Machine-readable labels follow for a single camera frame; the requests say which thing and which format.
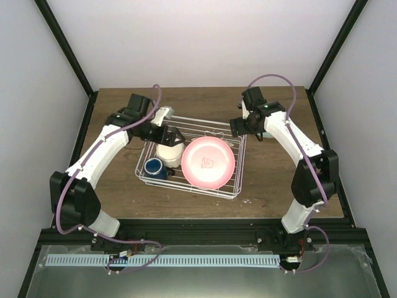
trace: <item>white wall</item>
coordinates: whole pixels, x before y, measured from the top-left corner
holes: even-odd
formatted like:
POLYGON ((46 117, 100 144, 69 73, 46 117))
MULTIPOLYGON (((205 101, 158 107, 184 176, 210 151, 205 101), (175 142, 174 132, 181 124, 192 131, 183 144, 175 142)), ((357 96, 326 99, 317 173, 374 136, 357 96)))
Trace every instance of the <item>white wall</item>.
POLYGON ((397 297, 397 2, 369 1, 316 94, 359 227, 397 297))
POLYGON ((34 2, 0 7, 0 296, 17 297, 87 97, 34 2))
POLYGON ((309 86, 354 0, 49 3, 97 89, 245 86, 264 73, 309 86))

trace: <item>plate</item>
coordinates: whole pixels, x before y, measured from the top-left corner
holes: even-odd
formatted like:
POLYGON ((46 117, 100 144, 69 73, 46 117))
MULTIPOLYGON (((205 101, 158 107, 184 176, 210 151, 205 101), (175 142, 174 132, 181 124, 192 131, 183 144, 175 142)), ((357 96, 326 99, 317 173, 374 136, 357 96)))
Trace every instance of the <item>plate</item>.
POLYGON ((182 156, 182 171, 191 185, 218 189, 232 177, 234 154, 229 145, 215 137, 192 141, 182 156))

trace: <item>wire dish rack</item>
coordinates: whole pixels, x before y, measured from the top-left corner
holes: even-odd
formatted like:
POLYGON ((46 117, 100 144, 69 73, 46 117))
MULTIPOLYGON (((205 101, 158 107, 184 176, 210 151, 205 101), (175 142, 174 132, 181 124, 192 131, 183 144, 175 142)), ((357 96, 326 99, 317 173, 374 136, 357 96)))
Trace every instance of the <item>wire dish rack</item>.
POLYGON ((211 136, 224 140, 232 149, 235 159, 234 172, 231 179, 219 189, 208 189, 191 185, 184 177, 181 167, 175 170, 175 176, 168 177, 167 180, 149 178, 145 176, 143 166, 145 162, 155 157, 157 144, 148 142, 142 149, 138 164, 135 168, 136 176, 147 185, 179 189, 181 191, 206 194, 208 196, 223 197, 234 199, 240 192, 243 183, 244 156, 246 150, 246 136, 234 138, 230 132, 229 124, 222 122, 206 121, 193 118, 172 116, 169 120, 164 120, 170 127, 177 127, 185 137, 185 146, 196 138, 211 136))

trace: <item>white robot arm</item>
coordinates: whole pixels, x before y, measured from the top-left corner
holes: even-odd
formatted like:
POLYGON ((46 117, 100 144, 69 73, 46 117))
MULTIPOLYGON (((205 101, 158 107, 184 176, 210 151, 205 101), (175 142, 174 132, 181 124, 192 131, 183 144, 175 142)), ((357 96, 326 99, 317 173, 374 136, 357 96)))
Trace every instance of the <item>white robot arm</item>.
POLYGON ((128 106, 113 113, 105 122, 100 135, 88 151, 64 173, 54 172, 50 178, 51 208, 54 214, 61 201, 61 221, 67 224, 82 224, 97 233, 114 237, 120 222, 106 214, 100 207, 95 194, 98 180, 114 156, 133 137, 167 146, 174 146, 185 139, 177 128, 163 124, 174 110, 171 107, 159 108, 152 119, 140 121, 147 111, 150 99, 132 94, 128 106), (131 129, 122 129, 134 125, 131 129), (62 197, 63 189, 74 176, 73 183, 62 197))
MULTIPOLYGON (((259 138, 258 135, 268 132, 290 155, 297 168, 292 181, 294 200, 288 212, 282 217, 282 225, 287 233, 298 233, 305 228, 313 212, 318 212, 318 207, 324 204, 321 193, 303 159, 301 150, 287 128, 285 109, 278 102, 268 103, 258 87, 246 90, 242 97, 239 107, 243 111, 243 116, 230 120, 233 136, 251 133, 261 141, 263 138, 259 138)), ((318 169, 317 175, 327 197, 331 197, 337 190, 338 158, 336 153, 332 150, 324 151, 290 119, 289 124, 313 168, 318 169)))

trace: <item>wooden table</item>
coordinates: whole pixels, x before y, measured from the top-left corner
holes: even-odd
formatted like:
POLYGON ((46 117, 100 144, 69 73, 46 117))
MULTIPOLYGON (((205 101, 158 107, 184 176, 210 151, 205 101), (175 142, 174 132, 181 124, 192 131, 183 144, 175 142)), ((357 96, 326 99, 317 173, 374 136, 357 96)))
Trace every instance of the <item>wooden table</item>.
MULTIPOLYGON (((175 115, 229 122, 239 117, 236 104, 244 88, 163 88, 162 106, 171 106, 175 115)), ((315 142, 321 143, 304 88, 298 88, 293 121, 315 142)), ((92 113, 83 146, 85 152, 96 139, 105 119, 125 107, 131 93, 150 96, 150 89, 101 89, 92 113)), ((287 87, 264 87, 268 101, 291 103, 287 87)), ((282 217, 293 199, 291 181, 295 167, 275 139, 258 142, 248 136, 244 164, 243 190, 233 199, 192 194, 147 186, 135 176, 135 166, 144 143, 134 138, 104 171, 96 188, 102 208, 118 218, 258 218, 282 217)), ((342 217, 337 196, 318 217, 342 217)))

